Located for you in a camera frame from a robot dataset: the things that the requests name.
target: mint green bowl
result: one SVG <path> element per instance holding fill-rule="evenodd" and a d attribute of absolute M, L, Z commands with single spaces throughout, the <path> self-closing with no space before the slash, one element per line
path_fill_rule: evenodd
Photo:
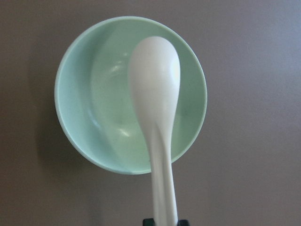
<path fill-rule="evenodd" d="M 127 65 L 134 47 L 161 36 L 176 48 L 181 87 L 172 138 L 172 161 L 200 132 L 207 105 L 201 65 L 188 44 L 150 19 L 123 16 L 83 32 L 68 48 L 55 81 L 55 107 L 72 145 L 95 165 L 122 174 L 151 170 L 146 144 L 132 107 Z"/>

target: gray surface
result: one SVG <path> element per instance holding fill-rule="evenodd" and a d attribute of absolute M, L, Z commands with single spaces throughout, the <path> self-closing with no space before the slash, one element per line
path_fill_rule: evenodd
<path fill-rule="evenodd" d="M 173 164 L 191 226 L 301 225 L 301 2 L 0 2 L 0 225 L 139 226 L 152 217 L 150 174 L 100 169 L 64 136 L 58 64 L 85 29 L 143 16 L 178 32 L 206 74 L 208 110 Z"/>

